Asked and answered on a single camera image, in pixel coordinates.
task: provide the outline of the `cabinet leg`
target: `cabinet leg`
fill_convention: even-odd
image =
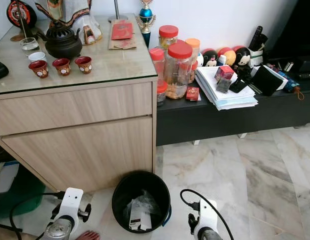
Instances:
[[[247,132],[245,132],[245,133],[241,133],[241,134],[237,134],[237,136],[238,136],[240,139],[245,138],[245,137],[246,137],[246,135],[247,135]]]
[[[193,141],[193,145],[198,145],[198,144],[200,144],[200,140]]]

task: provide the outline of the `statue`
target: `statue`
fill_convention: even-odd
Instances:
[[[59,20],[74,32],[79,31],[83,45],[93,44],[102,38],[99,23],[90,14],[92,0],[37,0],[37,9],[51,20]]]

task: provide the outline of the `marble floor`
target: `marble floor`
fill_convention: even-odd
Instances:
[[[93,212],[71,239],[85,230],[99,232],[102,240],[194,239],[188,226],[192,211],[180,199],[180,191],[188,188],[216,201],[235,240],[310,240],[310,124],[252,132],[243,139],[233,135],[201,140],[199,145],[160,146],[156,174],[170,191],[172,216],[165,227],[149,234],[125,231],[112,213],[114,189],[104,189],[85,195],[83,202],[90,202]],[[55,205],[54,199],[44,199],[38,209],[17,216],[16,225],[39,235]],[[220,220],[217,228],[229,239]],[[2,239],[15,236],[0,229]]]

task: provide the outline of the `human foot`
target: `human foot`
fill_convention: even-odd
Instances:
[[[86,231],[76,238],[76,240],[100,240],[100,235],[94,231]]]

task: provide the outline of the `cabinet drawer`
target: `cabinet drawer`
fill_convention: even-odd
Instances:
[[[123,175],[152,170],[152,117],[4,136],[3,142],[55,189],[115,187]]]
[[[152,83],[0,100],[0,136],[152,113]]]

